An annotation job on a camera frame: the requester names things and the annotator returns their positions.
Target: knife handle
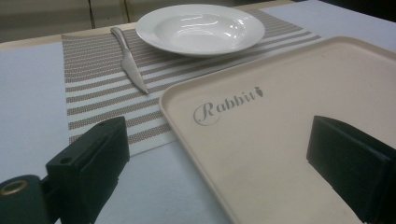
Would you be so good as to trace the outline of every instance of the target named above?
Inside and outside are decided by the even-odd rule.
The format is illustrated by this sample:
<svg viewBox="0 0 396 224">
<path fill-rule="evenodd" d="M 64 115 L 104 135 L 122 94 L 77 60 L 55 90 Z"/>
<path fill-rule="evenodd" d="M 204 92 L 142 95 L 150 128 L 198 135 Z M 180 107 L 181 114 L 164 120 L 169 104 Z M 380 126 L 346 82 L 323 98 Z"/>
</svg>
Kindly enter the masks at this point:
<svg viewBox="0 0 396 224">
<path fill-rule="evenodd" d="M 118 27 L 112 27 L 112 28 L 110 29 L 110 31 L 111 31 L 111 33 L 113 33 L 113 35 L 115 35 L 115 36 L 117 37 L 117 39 L 120 41 L 122 50 L 124 50 L 124 49 L 128 49 L 128 50 L 129 50 L 128 44 L 126 43 L 125 37 L 124 37 L 124 35 L 123 35 L 123 33 L 122 33 L 122 30 L 121 30 L 120 28 L 118 28 Z"/>
</svg>

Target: white table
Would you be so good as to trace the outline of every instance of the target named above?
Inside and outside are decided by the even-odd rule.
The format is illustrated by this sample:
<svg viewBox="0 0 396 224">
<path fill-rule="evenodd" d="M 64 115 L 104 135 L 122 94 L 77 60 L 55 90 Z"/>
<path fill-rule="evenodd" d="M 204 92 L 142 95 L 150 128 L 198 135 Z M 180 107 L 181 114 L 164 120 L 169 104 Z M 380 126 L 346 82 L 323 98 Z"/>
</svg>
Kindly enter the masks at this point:
<svg viewBox="0 0 396 224">
<path fill-rule="evenodd" d="M 324 37 L 396 51 L 396 23 L 309 0 L 265 12 Z M 62 43 L 0 51 L 0 182 L 47 172 L 68 145 Z M 228 223 L 178 142 L 135 156 L 97 223 Z"/>
</svg>

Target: white plate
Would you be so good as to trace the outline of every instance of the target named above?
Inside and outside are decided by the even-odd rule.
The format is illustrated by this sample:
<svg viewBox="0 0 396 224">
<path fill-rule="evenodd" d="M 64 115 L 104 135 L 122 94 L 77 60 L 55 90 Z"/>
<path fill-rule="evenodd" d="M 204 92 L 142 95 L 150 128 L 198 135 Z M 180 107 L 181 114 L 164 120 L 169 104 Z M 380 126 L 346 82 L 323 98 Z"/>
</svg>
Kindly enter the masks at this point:
<svg viewBox="0 0 396 224">
<path fill-rule="evenodd" d="M 137 34 L 158 49 L 195 57 L 236 52 L 264 36 L 262 23 L 246 12 L 211 5 L 165 7 L 142 17 Z"/>
</svg>

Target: metal grommet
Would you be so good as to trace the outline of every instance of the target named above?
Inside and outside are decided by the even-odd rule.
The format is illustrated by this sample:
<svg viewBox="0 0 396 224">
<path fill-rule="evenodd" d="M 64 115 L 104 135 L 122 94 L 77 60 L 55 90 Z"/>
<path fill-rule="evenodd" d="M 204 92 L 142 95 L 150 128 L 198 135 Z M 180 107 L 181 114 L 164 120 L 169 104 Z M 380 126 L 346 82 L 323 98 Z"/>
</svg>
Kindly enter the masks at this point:
<svg viewBox="0 0 396 224">
<path fill-rule="evenodd" d="M 26 180 L 16 180 L 13 181 L 5 186 L 3 186 L 0 189 L 0 195 L 10 195 L 13 193 L 16 193 L 24 188 L 26 188 L 27 186 L 27 181 Z"/>
</svg>

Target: placemat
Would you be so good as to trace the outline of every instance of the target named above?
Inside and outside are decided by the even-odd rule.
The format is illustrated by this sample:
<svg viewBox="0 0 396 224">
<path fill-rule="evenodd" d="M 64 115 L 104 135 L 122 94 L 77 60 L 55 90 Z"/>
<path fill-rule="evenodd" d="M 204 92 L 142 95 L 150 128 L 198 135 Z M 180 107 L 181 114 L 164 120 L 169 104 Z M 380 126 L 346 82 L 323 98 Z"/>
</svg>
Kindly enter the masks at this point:
<svg viewBox="0 0 396 224">
<path fill-rule="evenodd" d="M 94 124 L 117 116 L 127 122 L 131 155 L 176 140 L 160 111 L 163 91 L 180 82 L 319 41 L 321 37 L 260 10 L 249 11 L 265 27 L 252 48 L 214 58 L 189 58 L 146 44 L 135 30 L 123 31 L 149 95 L 120 68 L 121 48 L 112 34 L 63 35 L 64 81 L 70 143 Z"/>
</svg>

